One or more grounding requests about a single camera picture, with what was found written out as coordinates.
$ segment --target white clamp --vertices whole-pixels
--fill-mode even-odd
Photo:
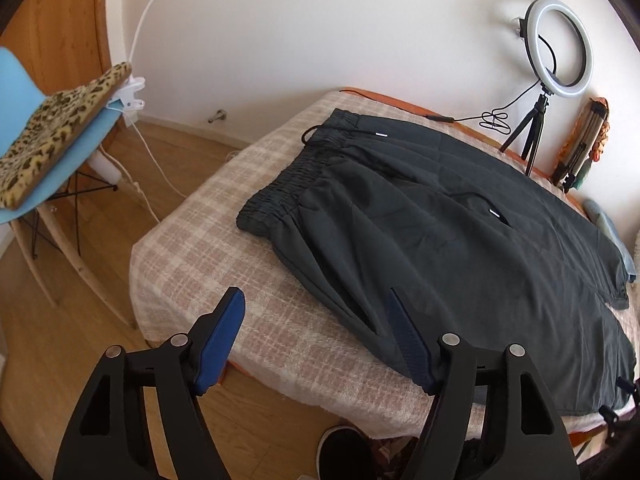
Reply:
[[[115,94],[111,97],[108,104],[116,101],[122,101],[123,112],[137,112],[145,107],[145,102],[142,99],[136,99],[136,92],[139,92],[145,87],[145,78],[133,77],[132,75],[118,88]]]

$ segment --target plaid blanket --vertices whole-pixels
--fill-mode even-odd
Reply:
[[[431,398],[377,361],[289,274],[267,240],[236,228],[244,203],[300,152],[302,132],[324,122],[335,108],[423,124],[520,168],[452,126],[331,92],[239,153],[135,245],[131,301],[145,338],[161,341],[186,332],[198,316],[210,312],[227,287],[238,286],[247,306],[230,356],[233,363],[286,396],[343,416],[372,438],[417,436]],[[536,181],[565,200],[548,181]],[[638,354],[635,302],[614,314]],[[469,438],[480,435],[483,417],[484,407],[474,405]],[[569,432],[584,431],[601,424],[602,418],[565,417],[564,422]]]

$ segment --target ring light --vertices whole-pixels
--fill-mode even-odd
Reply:
[[[580,73],[572,83],[567,85],[563,84],[545,67],[540,54],[540,44],[538,43],[540,21],[546,13],[552,10],[560,12],[573,25],[582,47]],[[559,0],[534,1],[527,9],[526,16],[521,22],[520,35],[524,38],[529,62],[549,94],[570,98],[578,97],[584,93],[591,81],[591,75],[593,75],[593,51],[584,25],[569,7]]]

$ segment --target shoe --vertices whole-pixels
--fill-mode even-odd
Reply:
[[[324,432],[318,444],[316,469],[318,480],[376,480],[369,444],[349,426]]]

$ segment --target tripod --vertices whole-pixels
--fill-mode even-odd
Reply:
[[[522,122],[518,124],[518,127],[513,131],[506,142],[500,147],[500,152],[504,153],[506,149],[511,145],[511,143],[516,140],[516,137],[518,137],[524,130],[527,124],[531,122],[529,135],[527,136],[527,142],[525,142],[524,149],[522,150],[523,160],[527,160],[527,156],[529,156],[527,170],[525,171],[525,175],[527,176],[531,174],[533,161],[535,160],[536,153],[538,152],[540,135],[542,134],[542,126],[545,123],[546,106],[549,102],[549,98],[547,97],[548,95],[550,95],[550,93],[545,88],[543,88],[543,92],[540,94],[540,97],[538,97],[538,101],[533,106],[532,110],[524,117]]]

